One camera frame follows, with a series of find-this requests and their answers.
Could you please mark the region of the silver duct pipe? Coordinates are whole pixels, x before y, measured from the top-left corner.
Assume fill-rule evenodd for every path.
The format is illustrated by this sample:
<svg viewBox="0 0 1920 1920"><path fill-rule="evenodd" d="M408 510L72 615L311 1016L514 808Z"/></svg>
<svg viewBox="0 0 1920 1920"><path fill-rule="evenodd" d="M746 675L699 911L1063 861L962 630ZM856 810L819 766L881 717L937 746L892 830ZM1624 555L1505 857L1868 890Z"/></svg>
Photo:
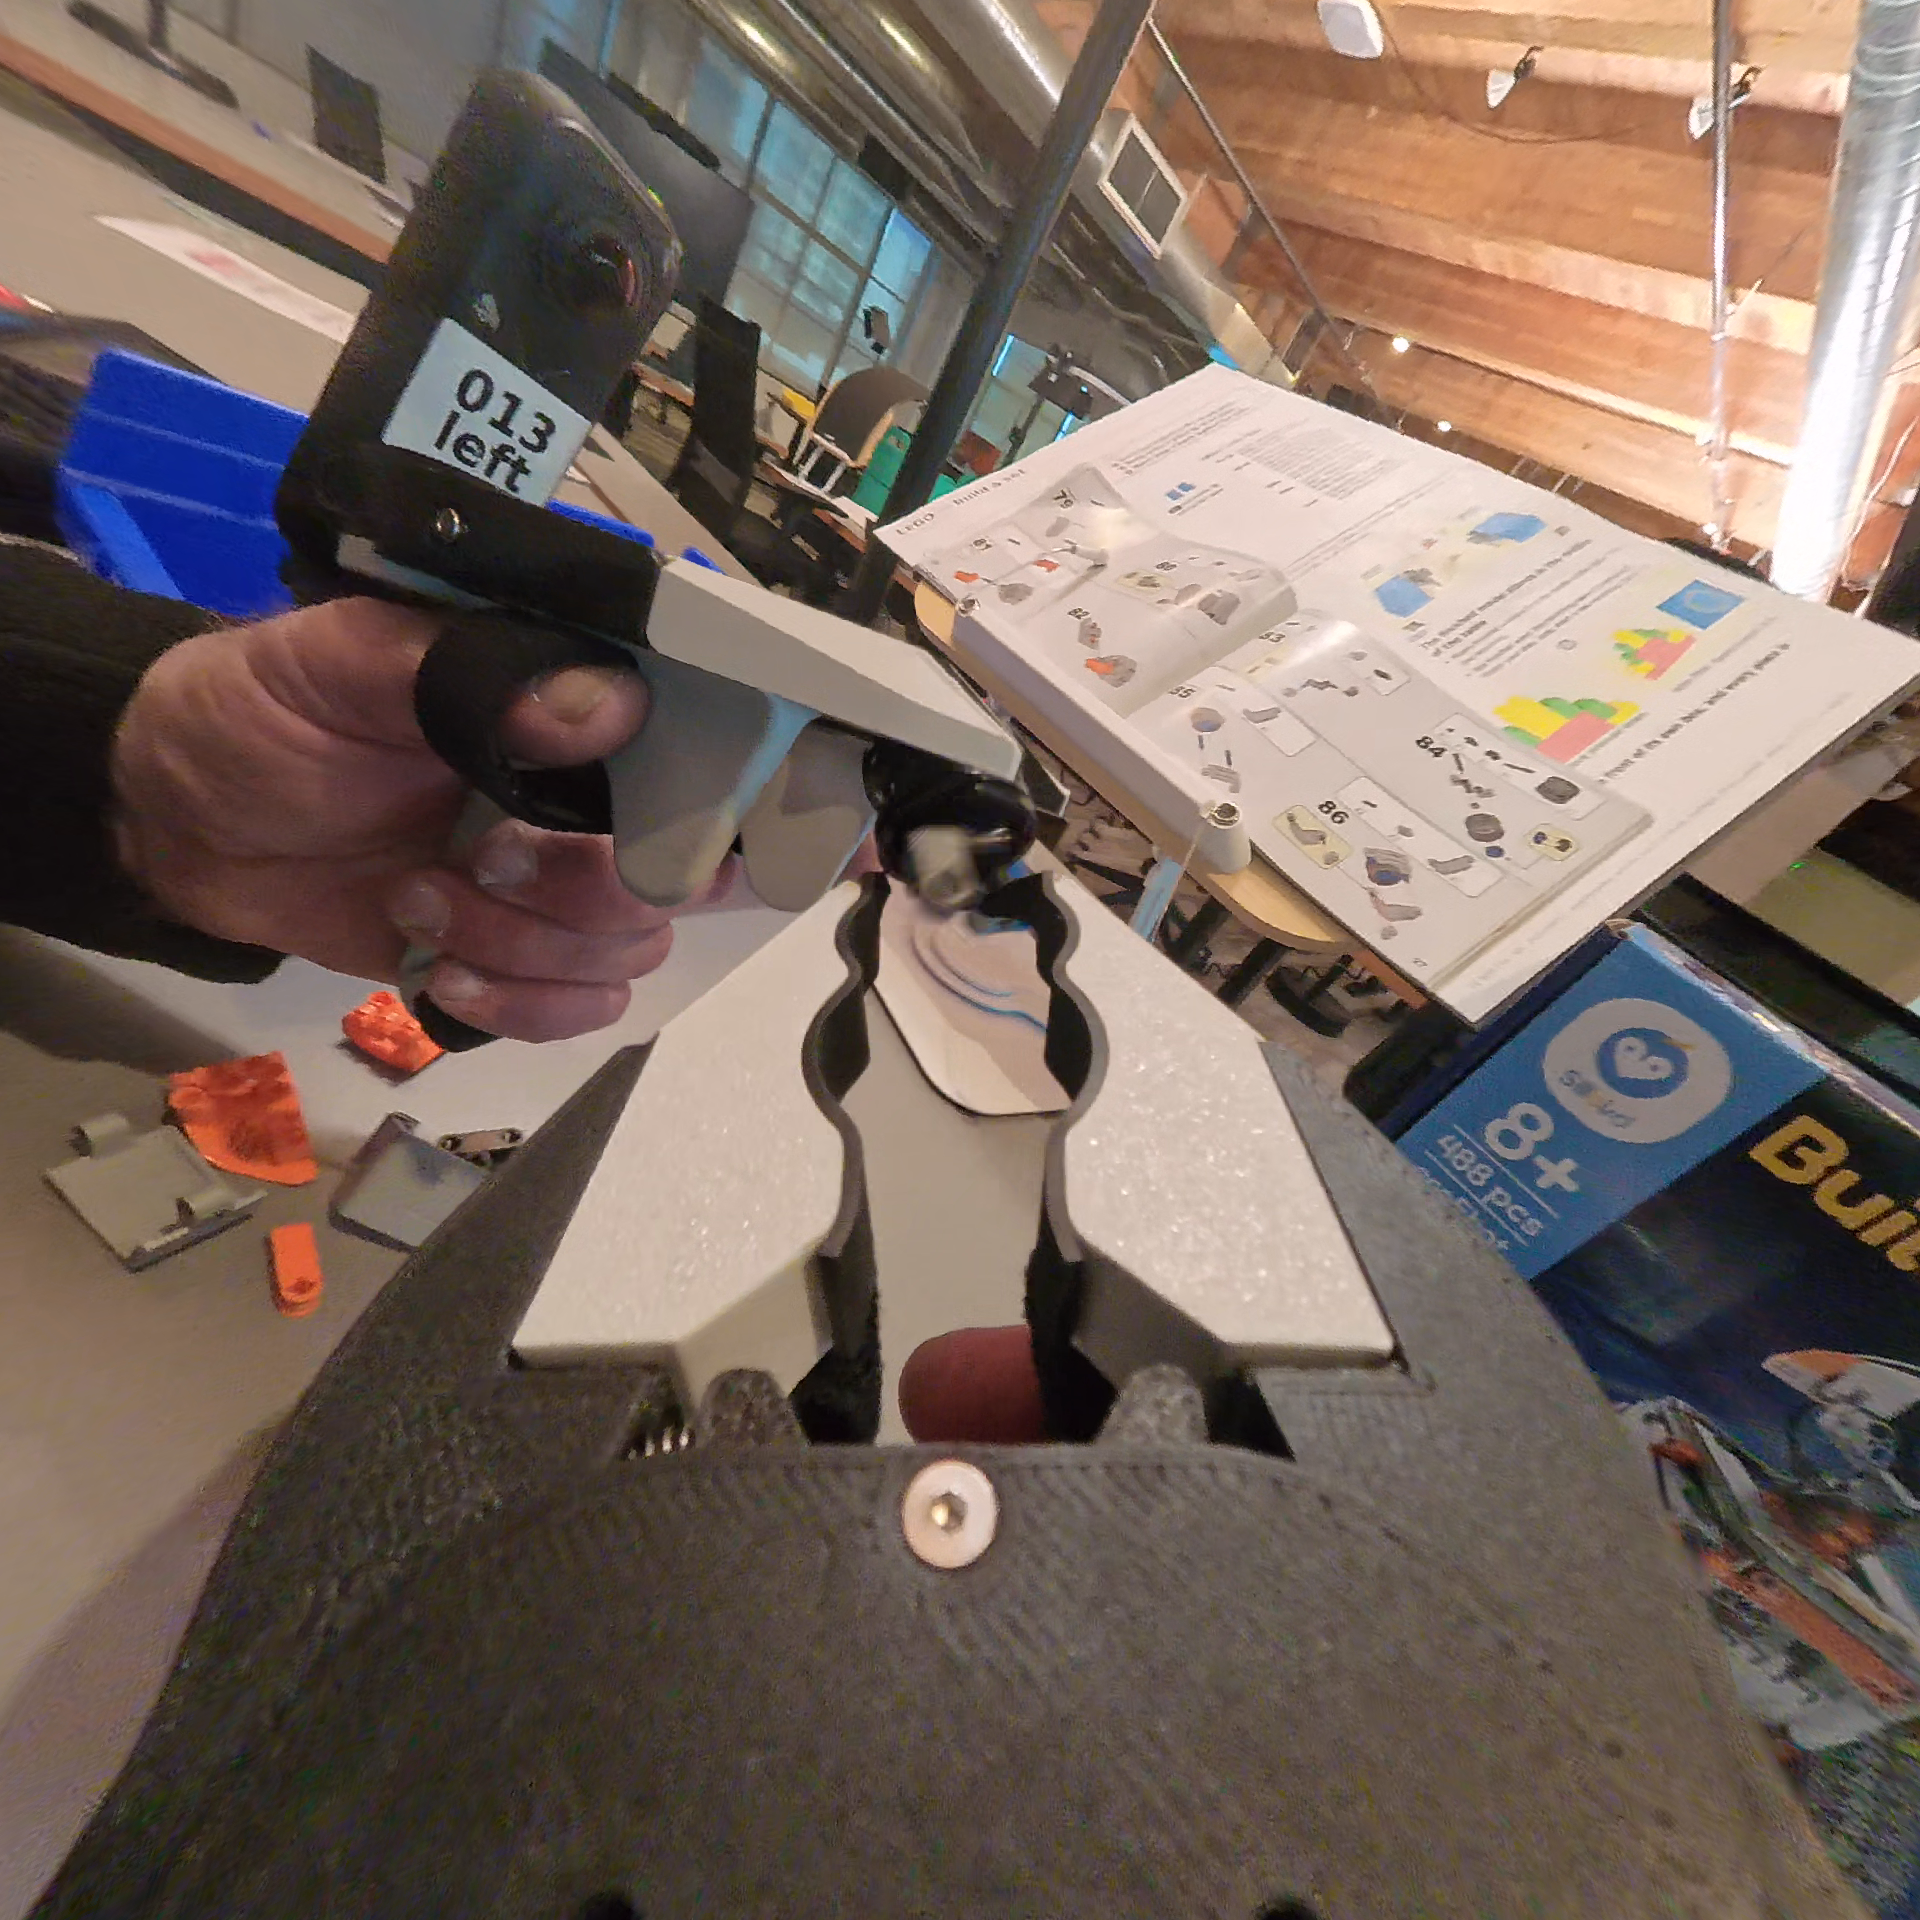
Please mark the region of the silver duct pipe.
<svg viewBox="0 0 1920 1920"><path fill-rule="evenodd" d="M1915 303L1919 5L1865 2L1840 115L1800 439L1770 582L1824 605L1856 539Z"/></svg>

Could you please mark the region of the grey flat toy panel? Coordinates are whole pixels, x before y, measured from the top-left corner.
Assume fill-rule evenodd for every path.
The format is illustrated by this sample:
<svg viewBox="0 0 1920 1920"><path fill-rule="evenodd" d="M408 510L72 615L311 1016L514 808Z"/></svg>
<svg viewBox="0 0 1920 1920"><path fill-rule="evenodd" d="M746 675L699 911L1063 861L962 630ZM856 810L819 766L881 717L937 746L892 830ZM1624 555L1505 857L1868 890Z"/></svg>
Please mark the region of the grey flat toy panel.
<svg viewBox="0 0 1920 1920"><path fill-rule="evenodd" d="M104 1113L81 1123L70 1143L73 1157L42 1181L126 1272L241 1226L265 1194L210 1167L169 1123L143 1131L124 1113Z"/></svg>

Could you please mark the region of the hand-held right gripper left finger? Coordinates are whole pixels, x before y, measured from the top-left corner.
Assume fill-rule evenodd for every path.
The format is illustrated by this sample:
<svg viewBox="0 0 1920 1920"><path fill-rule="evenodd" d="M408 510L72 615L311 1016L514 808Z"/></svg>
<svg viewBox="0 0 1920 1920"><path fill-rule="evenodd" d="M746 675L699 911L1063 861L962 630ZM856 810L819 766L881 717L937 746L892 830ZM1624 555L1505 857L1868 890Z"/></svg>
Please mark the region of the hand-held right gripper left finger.
<svg viewBox="0 0 1920 1920"><path fill-rule="evenodd" d="M846 880L675 1016L512 1341L526 1365L732 1371L824 1442L881 1427L874 1214L848 1090L871 1063L882 879Z"/></svg>

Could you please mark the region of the person's left forearm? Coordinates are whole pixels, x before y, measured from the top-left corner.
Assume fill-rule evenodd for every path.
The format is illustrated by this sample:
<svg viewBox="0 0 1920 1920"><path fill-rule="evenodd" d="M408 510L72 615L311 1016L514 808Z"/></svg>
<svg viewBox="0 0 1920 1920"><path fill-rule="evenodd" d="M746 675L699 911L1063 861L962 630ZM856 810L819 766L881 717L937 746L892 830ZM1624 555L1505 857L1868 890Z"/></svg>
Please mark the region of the person's left forearm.
<svg viewBox="0 0 1920 1920"><path fill-rule="evenodd" d="M224 623L3 539L3 925L92 954L252 986L278 952L163 918L121 866L112 743L147 671Z"/></svg>

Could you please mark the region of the white instruction booklet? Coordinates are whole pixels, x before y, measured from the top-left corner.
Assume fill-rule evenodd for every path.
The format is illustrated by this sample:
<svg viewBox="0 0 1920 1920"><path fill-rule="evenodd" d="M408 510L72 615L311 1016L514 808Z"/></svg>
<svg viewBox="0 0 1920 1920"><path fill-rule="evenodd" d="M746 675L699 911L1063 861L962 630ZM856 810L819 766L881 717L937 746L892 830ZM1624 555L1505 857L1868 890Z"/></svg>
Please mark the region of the white instruction booklet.
<svg viewBox="0 0 1920 1920"><path fill-rule="evenodd" d="M1915 640L1223 366L881 529L1480 1022L1915 693Z"/></svg>

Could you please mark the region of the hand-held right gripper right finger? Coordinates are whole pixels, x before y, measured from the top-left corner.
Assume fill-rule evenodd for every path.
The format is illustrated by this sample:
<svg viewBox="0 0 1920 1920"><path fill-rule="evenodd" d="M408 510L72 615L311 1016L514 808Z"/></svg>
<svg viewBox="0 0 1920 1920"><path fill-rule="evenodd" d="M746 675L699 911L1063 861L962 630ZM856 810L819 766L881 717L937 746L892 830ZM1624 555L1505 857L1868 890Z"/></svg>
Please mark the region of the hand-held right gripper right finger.
<svg viewBox="0 0 1920 1920"><path fill-rule="evenodd" d="M1402 1344L1258 1032L1073 879L1025 879L1047 989L1046 1145L1025 1317L1050 1438L1087 1442L1172 1370L1203 1437L1281 1450L1264 1377L1402 1379Z"/></svg>

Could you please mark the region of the orange triangular toy panel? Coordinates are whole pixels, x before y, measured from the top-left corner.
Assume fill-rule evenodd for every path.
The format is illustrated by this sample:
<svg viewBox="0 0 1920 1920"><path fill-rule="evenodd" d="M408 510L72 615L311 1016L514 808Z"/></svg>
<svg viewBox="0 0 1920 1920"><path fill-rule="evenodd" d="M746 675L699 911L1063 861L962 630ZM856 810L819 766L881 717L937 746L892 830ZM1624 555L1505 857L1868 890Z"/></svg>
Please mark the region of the orange triangular toy panel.
<svg viewBox="0 0 1920 1920"><path fill-rule="evenodd" d="M343 1016L342 1029L356 1057L400 1079L420 1074L446 1054L395 992L364 997Z"/></svg>
<svg viewBox="0 0 1920 1920"><path fill-rule="evenodd" d="M281 1187L320 1178L300 1090L279 1050L172 1072L168 1113L218 1171Z"/></svg>

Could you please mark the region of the blue plastic bin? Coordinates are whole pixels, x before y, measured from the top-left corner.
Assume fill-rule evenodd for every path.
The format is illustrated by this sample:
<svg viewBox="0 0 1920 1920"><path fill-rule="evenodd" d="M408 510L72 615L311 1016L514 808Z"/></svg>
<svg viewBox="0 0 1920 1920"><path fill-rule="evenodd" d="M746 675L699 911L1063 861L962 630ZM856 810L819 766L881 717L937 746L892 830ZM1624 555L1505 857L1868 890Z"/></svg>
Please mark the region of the blue plastic bin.
<svg viewBox="0 0 1920 1920"><path fill-rule="evenodd" d="M273 617L295 602L274 519L306 417L152 358L105 350L55 469L66 547L110 585Z"/></svg>

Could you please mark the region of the person's left hand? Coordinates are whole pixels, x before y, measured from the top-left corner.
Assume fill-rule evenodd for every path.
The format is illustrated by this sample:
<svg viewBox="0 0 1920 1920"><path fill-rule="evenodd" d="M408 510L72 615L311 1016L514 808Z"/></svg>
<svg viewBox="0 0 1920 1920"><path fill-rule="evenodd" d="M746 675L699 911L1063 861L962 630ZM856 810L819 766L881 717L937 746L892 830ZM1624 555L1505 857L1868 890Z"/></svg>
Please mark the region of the person's left hand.
<svg viewBox="0 0 1920 1920"><path fill-rule="evenodd" d="M458 848L464 785L418 728L442 623L354 597L183 640L112 746L118 847L168 919L399 981L503 1040L610 1026L675 942L606 838L507 819Z"/></svg>

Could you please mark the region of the blue cardboard box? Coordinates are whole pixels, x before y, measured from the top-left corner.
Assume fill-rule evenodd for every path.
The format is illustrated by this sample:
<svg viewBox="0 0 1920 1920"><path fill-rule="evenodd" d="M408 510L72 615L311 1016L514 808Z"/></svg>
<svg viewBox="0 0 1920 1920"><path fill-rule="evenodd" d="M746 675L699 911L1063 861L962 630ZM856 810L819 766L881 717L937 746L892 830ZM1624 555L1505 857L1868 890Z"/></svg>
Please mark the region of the blue cardboard box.
<svg viewBox="0 0 1920 1920"><path fill-rule="evenodd" d="M1619 1411L1746 1709L1915 1736L1915 1017L1622 928L1387 1134Z"/></svg>

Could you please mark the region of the black office chair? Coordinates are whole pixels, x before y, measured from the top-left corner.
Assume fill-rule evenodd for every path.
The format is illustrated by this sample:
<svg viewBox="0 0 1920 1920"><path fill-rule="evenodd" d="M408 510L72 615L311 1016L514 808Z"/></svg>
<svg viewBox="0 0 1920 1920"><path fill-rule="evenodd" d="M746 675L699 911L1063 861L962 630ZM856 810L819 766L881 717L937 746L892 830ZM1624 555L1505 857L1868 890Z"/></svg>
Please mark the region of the black office chair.
<svg viewBox="0 0 1920 1920"><path fill-rule="evenodd" d="M688 438L663 481L684 513L743 565L771 565L777 527L751 510L762 446L755 427L762 329L699 295Z"/></svg>

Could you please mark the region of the person's right hand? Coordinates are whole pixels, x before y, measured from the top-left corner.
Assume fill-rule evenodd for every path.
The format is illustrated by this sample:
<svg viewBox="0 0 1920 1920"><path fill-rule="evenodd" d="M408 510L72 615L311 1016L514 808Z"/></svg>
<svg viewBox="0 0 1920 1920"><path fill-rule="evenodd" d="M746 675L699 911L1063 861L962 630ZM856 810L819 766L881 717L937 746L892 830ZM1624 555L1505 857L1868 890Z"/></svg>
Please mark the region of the person's right hand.
<svg viewBox="0 0 1920 1920"><path fill-rule="evenodd" d="M1047 1440L1032 1331L960 1329L921 1343L899 1379L906 1433L916 1445L1025 1448Z"/></svg>

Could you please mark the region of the black ribbed toy assembly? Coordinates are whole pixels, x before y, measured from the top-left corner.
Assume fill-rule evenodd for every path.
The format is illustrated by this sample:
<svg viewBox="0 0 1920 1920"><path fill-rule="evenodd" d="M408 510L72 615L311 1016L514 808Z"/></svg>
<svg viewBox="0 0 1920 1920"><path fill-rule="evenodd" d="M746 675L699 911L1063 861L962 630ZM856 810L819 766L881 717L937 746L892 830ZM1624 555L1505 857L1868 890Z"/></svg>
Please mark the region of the black ribbed toy assembly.
<svg viewBox="0 0 1920 1920"><path fill-rule="evenodd" d="M1036 805L1015 778L881 742L864 755L863 781L881 870L948 914L1002 890L1038 838Z"/></svg>

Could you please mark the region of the white book stand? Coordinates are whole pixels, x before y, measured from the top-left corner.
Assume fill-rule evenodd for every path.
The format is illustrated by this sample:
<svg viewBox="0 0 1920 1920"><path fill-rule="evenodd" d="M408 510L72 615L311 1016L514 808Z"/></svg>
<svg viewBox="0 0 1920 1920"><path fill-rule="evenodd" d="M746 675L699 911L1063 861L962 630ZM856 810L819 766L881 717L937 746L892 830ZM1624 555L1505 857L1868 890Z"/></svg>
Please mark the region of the white book stand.
<svg viewBox="0 0 1920 1920"><path fill-rule="evenodd" d="M1179 857L1186 875L1233 919L1264 939L1281 942L1286 949L1344 954L1353 945L1344 926L1338 926L1272 864L1251 861L1240 871L1215 871L1203 861L1203 848L1194 840L1194 832L1178 832L1176 824L1164 819L1164 808L1137 790L1137 781L1097 768L1091 751L1080 747L1062 728L1047 721L1020 688L1007 686L985 666L968 663L953 635L955 606L929 584L916 584L914 589L914 613L934 648L974 685L983 699L995 704L1010 725L1030 736L1036 752L1046 752L1058 761L1075 785L1087 787L1108 803L1147 840L1158 855Z"/></svg>

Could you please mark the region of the tan office chair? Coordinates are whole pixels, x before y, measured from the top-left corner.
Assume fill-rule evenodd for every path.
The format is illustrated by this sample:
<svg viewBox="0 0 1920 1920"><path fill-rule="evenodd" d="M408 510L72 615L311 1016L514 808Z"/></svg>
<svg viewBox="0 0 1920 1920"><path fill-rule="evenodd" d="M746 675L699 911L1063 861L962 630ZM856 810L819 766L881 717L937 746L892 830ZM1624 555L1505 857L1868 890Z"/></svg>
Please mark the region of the tan office chair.
<svg viewBox="0 0 1920 1920"><path fill-rule="evenodd" d="M874 366L840 378L820 399L794 473L819 491L850 491L886 433L921 410L929 387L899 369Z"/></svg>

